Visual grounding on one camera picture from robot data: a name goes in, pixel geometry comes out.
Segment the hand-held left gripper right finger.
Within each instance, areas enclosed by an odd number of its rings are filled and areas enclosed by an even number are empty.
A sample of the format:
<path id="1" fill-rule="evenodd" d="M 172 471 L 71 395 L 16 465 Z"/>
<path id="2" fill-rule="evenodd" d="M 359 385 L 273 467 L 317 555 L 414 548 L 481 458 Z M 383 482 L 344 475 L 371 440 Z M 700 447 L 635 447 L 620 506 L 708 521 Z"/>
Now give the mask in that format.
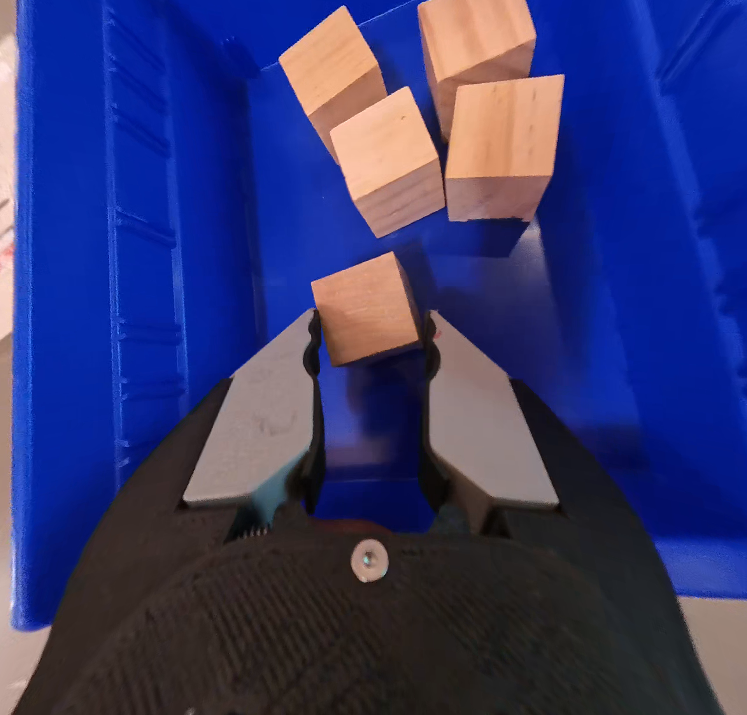
<path id="1" fill-rule="evenodd" d="M 425 317 L 418 480 L 435 513 L 484 530 L 497 509 L 555 511 L 559 497 L 507 372 L 438 311 Z"/>

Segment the wooden cube with blue tape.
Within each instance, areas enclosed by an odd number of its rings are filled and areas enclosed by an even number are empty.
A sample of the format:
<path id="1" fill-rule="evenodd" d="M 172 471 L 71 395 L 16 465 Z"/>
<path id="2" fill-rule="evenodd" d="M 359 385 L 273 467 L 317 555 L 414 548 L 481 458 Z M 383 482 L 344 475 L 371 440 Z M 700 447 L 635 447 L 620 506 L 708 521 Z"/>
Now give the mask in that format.
<path id="1" fill-rule="evenodd" d="M 426 0 L 417 18 L 426 79 L 448 142 L 459 87 L 528 77 L 537 32 L 527 0 Z"/>
<path id="2" fill-rule="evenodd" d="M 462 85 L 444 189 L 451 222 L 530 223 L 554 174 L 565 75 Z"/>
<path id="3" fill-rule="evenodd" d="M 350 198 L 376 238 L 445 207 L 438 152 L 410 87 L 335 126 L 330 136 Z"/>
<path id="4" fill-rule="evenodd" d="M 333 367 L 421 348 L 421 316 L 395 253 L 316 279 L 311 288 Z"/>
<path id="5" fill-rule="evenodd" d="M 294 94 L 333 160 L 330 132 L 387 96 L 381 68 L 347 7 L 279 56 Z"/>

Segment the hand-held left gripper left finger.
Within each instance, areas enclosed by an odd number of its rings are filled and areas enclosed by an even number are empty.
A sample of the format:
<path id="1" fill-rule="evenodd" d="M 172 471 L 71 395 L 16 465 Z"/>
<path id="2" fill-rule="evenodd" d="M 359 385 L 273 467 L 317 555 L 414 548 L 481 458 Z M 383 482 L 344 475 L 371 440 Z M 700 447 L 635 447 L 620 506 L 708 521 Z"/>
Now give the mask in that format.
<path id="1" fill-rule="evenodd" d="M 231 377 L 184 503 L 246 507 L 271 522 L 286 501 L 315 511 L 326 472 L 319 350 L 308 309 Z"/>

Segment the blue plastic bin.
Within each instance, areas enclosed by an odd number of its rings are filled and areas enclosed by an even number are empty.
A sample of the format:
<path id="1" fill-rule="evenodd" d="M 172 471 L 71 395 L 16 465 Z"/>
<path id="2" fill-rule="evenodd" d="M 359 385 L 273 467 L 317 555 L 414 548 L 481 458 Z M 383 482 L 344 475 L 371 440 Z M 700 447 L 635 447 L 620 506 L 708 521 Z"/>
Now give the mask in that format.
<path id="1" fill-rule="evenodd" d="M 745 0 L 527 0 L 565 75 L 516 222 L 381 240 L 277 63 L 346 6 L 440 139 L 424 0 L 18 0 L 11 622 L 223 377 L 396 252 L 623 488 L 678 594 L 745 598 Z"/>

